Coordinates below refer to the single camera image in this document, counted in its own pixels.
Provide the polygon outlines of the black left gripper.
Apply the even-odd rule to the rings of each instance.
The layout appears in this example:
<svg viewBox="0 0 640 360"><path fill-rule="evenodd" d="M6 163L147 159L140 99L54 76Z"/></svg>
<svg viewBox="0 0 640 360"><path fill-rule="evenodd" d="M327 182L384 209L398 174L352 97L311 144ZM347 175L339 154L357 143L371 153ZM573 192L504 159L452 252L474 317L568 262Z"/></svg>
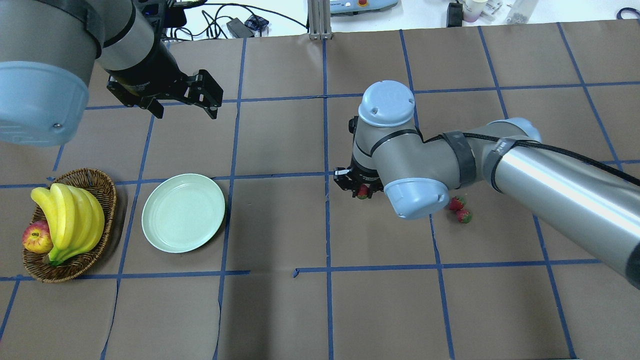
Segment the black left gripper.
<svg viewBox="0 0 640 360"><path fill-rule="evenodd" d="M107 89L126 107L143 106L156 119L162 119L158 100L176 100L201 108L215 120L224 91L205 69L187 76L166 47L153 47L139 63L126 69L107 69Z"/></svg>

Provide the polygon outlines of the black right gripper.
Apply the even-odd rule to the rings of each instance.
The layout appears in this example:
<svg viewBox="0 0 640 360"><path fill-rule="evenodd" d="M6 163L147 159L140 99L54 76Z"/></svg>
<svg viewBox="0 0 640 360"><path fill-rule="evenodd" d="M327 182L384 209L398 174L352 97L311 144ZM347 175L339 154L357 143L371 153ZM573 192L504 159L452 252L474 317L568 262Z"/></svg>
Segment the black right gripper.
<svg viewBox="0 0 640 360"><path fill-rule="evenodd" d="M384 185L370 156L352 155L348 167L335 167L333 180L343 191L350 191L353 198L362 184L370 188L370 198L376 192L383 192Z"/></svg>

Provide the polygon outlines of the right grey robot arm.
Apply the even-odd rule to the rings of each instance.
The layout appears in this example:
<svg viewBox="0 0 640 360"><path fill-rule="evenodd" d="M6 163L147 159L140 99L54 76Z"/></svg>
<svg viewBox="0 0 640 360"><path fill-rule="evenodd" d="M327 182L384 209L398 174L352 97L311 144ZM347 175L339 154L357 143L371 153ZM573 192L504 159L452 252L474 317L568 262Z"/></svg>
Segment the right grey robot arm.
<svg viewBox="0 0 640 360"><path fill-rule="evenodd" d="M409 87L396 80L370 85L349 121L350 166L335 168L334 182L355 198L385 193L405 220L444 209L450 191L486 182L639 287L637 177L543 144L525 118L423 139L414 112Z"/></svg>

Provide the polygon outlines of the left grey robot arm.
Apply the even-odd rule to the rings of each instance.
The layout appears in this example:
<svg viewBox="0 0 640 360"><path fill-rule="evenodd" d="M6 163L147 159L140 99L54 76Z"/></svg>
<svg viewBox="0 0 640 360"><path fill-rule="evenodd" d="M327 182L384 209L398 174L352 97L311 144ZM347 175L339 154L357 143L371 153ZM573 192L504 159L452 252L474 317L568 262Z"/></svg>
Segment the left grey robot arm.
<svg viewBox="0 0 640 360"><path fill-rule="evenodd" d="M0 139L33 147L69 142L89 102L94 64L125 107L163 116L163 100L211 119L224 91L208 71L180 70L162 42L166 0L3 0Z"/></svg>

